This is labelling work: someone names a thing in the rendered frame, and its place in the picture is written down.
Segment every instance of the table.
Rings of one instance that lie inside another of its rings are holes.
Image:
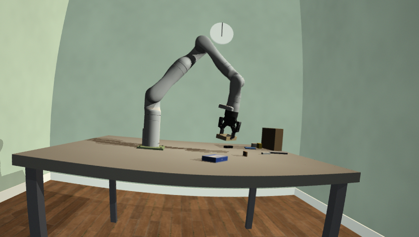
[[[331,185],[323,237],[337,237],[348,183],[361,173],[321,161],[288,155],[262,155],[227,143],[160,140],[163,151],[137,149],[141,138],[103,136],[12,155],[26,168],[26,197],[31,237],[47,237],[43,170],[109,180],[111,222],[117,221],[116,180],[183,187],[249,188],[246,229],[251,229],[257,188]],[[203,155],[225,155],[228,161],[202,161]]]

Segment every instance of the dark brown wooden box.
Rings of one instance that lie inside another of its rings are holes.
[[[262,128],[262,148],[282,151],[284,130],[281,128]]]

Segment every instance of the tabletop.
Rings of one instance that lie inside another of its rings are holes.
[[[160,140],[163,151],[137,149],[141,138],[103,136],[12,155],[16,166],[102,179],[184,187],[279,188],[355,183],[361,173],[288,153],[262,155],[249,144]],[[204,155],[227,161],[202,161]]]

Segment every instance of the green base plate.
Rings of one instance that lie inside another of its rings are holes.
[[[162,151],[162,150],[165,149],[165,147],[164,146],[159,146],[159,147],[146,147],[146,146],[139,145],[137,147],[137,149],[149,149],[149,150],[159,150],[159,151]]]

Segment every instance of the white baseboard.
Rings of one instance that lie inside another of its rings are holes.
[[[66,183],[94,186],[100,188],[109,188],[109,181],[104,179],[95,179],[89,177],[73,176],[61,173],[50,172],[43,175],[43,182],[49,180],[55,180]],[[249,189],[211,189],[211,188],[187,188],[177,186],[161,186],[161,185],[149,185],[149,184],[138,184],[129,182],[117,181],[117,189],[142,192],[142,193],[154,193],[154,194],[167,194],[167,195],[181,195],[181,196],[203,196],[203,197],[248,197]],[[26,183],[19,184],[10,189],[0,192],[0,202],[3,202],[9,198],[12,198],[18,194],[26,191]],[[285,196],[295,195],[304,202],[313,206],[317,210],[326,214],[327,205],[321,201],[313,198],[312,196],[302,192],[297,188],[271,188],[271,189],[257,189],[257,197],[265,196]],[[384,237],[379,233],[369,229],[361,223],[347,217],[342,216],[342,225],[348,229],[359,234],[362,237]]]

